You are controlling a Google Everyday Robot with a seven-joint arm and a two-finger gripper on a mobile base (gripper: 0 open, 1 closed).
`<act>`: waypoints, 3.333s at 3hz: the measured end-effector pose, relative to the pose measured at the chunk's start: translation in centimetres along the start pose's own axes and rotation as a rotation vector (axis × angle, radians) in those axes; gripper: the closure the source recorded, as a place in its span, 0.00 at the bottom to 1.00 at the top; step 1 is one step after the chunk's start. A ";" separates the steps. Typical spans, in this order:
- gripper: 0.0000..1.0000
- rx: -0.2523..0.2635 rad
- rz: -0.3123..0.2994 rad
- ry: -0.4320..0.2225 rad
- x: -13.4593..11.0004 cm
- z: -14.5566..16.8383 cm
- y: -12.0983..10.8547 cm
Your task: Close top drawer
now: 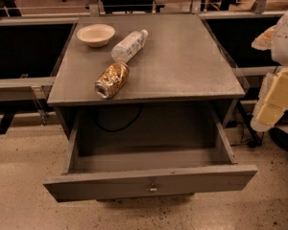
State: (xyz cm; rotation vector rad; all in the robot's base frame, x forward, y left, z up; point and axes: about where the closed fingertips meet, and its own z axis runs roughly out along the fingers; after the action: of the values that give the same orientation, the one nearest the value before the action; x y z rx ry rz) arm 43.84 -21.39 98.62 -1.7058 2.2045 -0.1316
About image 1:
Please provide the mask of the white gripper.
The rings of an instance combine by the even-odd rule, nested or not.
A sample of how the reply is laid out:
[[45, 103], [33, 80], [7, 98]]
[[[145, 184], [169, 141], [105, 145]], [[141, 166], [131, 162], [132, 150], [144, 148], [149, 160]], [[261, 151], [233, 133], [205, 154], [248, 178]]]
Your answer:
[[[252, 47], [259, 51], [272, 49], [276, 26], [272, 26], [260, 34]], [[259, 101], [252, 113], [251, 127], [255, 131], [264, 132], [274, 127], [288, 110], [288, 67], [282, 68], [276, 74], [268, 73], [264, 78]]]

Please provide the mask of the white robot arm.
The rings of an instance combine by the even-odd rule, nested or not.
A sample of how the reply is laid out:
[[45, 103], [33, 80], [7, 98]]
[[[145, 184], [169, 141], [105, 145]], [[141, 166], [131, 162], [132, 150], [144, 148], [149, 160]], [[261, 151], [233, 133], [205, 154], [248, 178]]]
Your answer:
[[270, 50], [272, 60], [281, 66], [279, 72], [264, 78], [252, 112], [252, 129], [263, 132], [274, 127], [288, 110], [288, 11], [257, 37], [252, 47]]

